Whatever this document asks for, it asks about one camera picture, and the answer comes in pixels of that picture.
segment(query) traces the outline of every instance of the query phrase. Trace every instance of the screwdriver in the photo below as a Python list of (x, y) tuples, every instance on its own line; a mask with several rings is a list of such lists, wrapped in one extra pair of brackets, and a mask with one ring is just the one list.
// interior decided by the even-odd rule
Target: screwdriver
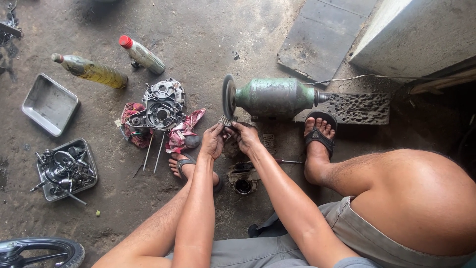
[(303, 164), (303, 162), (283, 160), (282, 158), (274, 158), (274, 160), (276, 160), (276, 163), (278, 163), (278, 164), (280, 164), (280, 163)]

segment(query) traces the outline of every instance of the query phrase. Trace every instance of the gray shorts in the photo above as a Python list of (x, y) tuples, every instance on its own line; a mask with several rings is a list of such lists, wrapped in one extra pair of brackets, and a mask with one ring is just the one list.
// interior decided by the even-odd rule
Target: gray shorts
[[(319, 206), (337, 237), (384, 268), (460, 268), (474, 254), (433, 256), (409, 249), (382, 234), (350, 208), (353, 196)], [(264, 268), (284, 259), (306, 260), (289, 234), (213, 242), (211, 268)]]

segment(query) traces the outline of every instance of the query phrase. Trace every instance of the hand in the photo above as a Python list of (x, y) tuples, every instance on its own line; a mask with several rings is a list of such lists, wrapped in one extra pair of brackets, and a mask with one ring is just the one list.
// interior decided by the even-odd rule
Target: hand
[(250, 148), (254, 145), (261, 144), (258, 137), (258, 130), (243, 122), (232, 122), (231, 123), (236, 131), (231, 128), (225, 128), (225, 130), (238, 142), (239, 149), (246, 155)]
[(203, 133), (202, 148), (200, 149), (200, 152), (210, 155), (213, 160), (216, 160), (221, 155), (223, 144), (225, 143), (225, 139), (228, 137), (227, 134), (221, 132), (222, 130), (223, 123), (218, 123)]

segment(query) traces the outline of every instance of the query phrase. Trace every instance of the wire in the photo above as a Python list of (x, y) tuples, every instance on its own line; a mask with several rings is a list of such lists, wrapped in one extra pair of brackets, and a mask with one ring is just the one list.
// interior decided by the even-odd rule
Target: wire
[(324, 83), (329, 83), (333, 81), (346, 81), (346, 80), (353, 80), (356, 78), (364, 77), (364, 76), (374, 76), (374, 77), (381, 77), (381, 78), (397, 78), (397, 79), (419, 79), (419, 80), (446, 80), (446, 79), (467, 79), (467, 78), (474, 78), (475, 76), (450, 76), (450, 77), (412, 77), (412, 76), (386, 76), (386, 75), (378, 75), (378, 74), (363, 74), (363, 75), (358, 75), (354, 76), (351, 78), (345, 78), (345, 79), (329, 79), (325, 81), (320, 81), (320, 82), (314, 82), (314, 83), (303, 83), (304, 85), (317, 85), (317, 84), (324, 84)]

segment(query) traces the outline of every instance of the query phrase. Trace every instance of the foot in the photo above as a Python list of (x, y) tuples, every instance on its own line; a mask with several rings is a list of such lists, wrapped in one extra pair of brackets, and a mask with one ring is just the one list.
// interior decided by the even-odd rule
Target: foot
[[(305, 122), (304, 136), (306, 137), (313, 127), (316, 127), (325, 137), (334, 138), (336, 131), (331, 129), (332, 126), (327, 124), (322, 118), (308, 118)], [(324, 165), (329, 164), (329, 152), (324, 145), (318, 141), (312, 141), (307, 145), (307, 158), (304, 168), (304, 175), (312, 184), (318, 184), (320, 177), (324, 172)]]
[[(172, 158), (169, 159), (169, 166), (172, 172), (174, 173), (175, 176), (182, 178), (179, 173), (179, 169), (177, 168), (177, 160), (181, 159), (188, 159), (188, 157), (177, 154), (177, 153), (172, 153)], [(187, 179), (191, 178), (193, 176), (193, 172), (195, 171), (195, 165), (193, 164), (186, 164), (182, 166), (182, 172), (187, 177)], [(213, 186), (217, 185), (219, 181), (218, 175), (213, 172)]]

